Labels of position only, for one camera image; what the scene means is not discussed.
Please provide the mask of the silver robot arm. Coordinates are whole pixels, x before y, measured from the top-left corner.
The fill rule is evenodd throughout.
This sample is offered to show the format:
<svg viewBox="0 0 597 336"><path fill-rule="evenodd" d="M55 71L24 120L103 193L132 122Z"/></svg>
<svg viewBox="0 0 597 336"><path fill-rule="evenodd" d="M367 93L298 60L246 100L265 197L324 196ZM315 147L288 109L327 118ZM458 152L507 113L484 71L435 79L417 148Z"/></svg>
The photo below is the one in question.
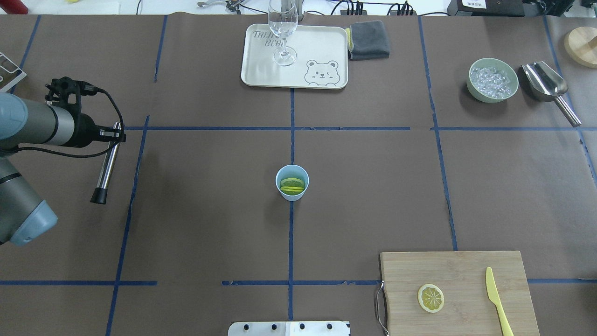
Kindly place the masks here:
<svg viewBox="0 0 597 336"><path fill-rule="evenodd" d="M11 163L57 216L57 223L23 246L4 243L2 255L10 250L29 252L45 245L51 250L120 245L138 145L138 134L127 131L126 141L119 147L104 205L91 202L104 157L87 158L86 155L107 149L107 143L95 142L85 148L56 148L73 157L39 151L23 151L11 156Z"/></svg>

